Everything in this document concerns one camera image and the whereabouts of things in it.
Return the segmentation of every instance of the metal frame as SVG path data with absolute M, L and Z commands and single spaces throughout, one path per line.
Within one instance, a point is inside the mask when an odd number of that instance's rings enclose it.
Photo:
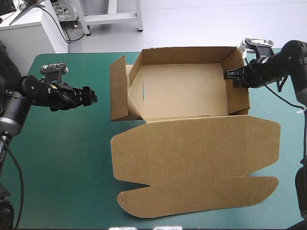
M 140 0 L 135 0 L 136 12 L 117 13 L 117 0 L 109 0 L 108 14 L 85 15 L 81 0 L 73 0 L 80 23 L 86 35 L 90 35 L 90 25 L 138 22 L 139 31 L 143 31 L 142 11 Z

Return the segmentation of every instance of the open cardboard box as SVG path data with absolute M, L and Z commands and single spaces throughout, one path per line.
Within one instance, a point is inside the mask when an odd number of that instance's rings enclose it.
M 280 127 L 248 116 L 248 90 L 224 80 L 243 65 L 236 47 L 168 47 L 110 66 L 111 120 L 147 122 L 111 140 L 115 178 L 150 185 L 118 195 L 125 211 L 245 207 L 276 189 L 275 177 L 247 176 L 278 160 Z

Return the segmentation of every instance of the white object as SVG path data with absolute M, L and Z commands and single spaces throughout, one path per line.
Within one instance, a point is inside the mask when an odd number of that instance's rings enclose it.
M 86 35 L 90 34 L 90 25 L 124 23 L 137 21 L 139 31 L 143 31 L 142 11 L 140 0 L 135 0 L 136 12 L 132 13 L 117 13 L 117 0 L 109 0 L 108 14 L 100 15 L 85 15 L 81 0 L 72 0 L 80 19 L 80 23 Z
M 14 4 L 17 7 L 18 1 L 14 1 Z M 45 0 L 42 4 L 45 5 L 44 9 L 54 17 L 61 30 L 50 0 Z M 13 16 L 0 24 L 0 40 L 6 46 L 9 57 L 22 76 L 25 76 L 37 55 L 67 53 L 68 44 L 61 37 L 51 17 L 39 8 L 30 10 L 15 23 L 9 25 L 19 13 L 18 9 Z
M 52 6 L 60 22 L 77 20 L 76 8 L 70 0 L 57 0 L 52 3 Z

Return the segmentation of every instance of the box flap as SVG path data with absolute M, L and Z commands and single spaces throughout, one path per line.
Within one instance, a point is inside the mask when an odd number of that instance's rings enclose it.
M 111 120 L 128 115 L 126 58 L 122 56 L 109 67 Z
M 131 67 L 131 65 L 126 66 L 125 56 L 113 62 L 109 67 L 111 121 L 138 120 L 142 118 L 128 96 L 130 80 L 126 71 L 130 71 Z
M 150 186 L 122 192 L 118 203 L 131 215 L 155 218 L 255 205 L 271 195 L 275 177 L 234 177 Z
M 152 122 L 112 138 L 114 176 L 158 185 L 248 175 L 278 160 L 279 137 L 278 123 L 248 115 Z
M 144 49 L 143 65 L 218 63 L 222 62 L 236 47 L 202 46 L 202 47 L 163 47 Z

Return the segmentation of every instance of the desk leg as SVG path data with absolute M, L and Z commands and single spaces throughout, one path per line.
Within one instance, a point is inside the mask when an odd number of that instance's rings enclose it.
M 140 0 L 135 0 L 136 16 L 138 17 L 139 31 L 143 31 L 143 20 Z
M 81 23 L 81 26 L 84 30 L 84 33 L 86 35 L 90 35 L 90 30 L 89 28 L 87 27 L 87 24 L 86 24 L 86 21 L 85 21 L 85 18 L 84 18 L 84 15 L 85 15 L 85 12 L 84 10 L 82 9 L 82 2 L 80 2 L 81 0 L 73 0 L 74 2 L 74 5 L 76 7 L 76 10 L 77 10 L 77 13 L 78 13 L 78 16 L 79 16 L 79 20 L 80 20 L 80 23 Z

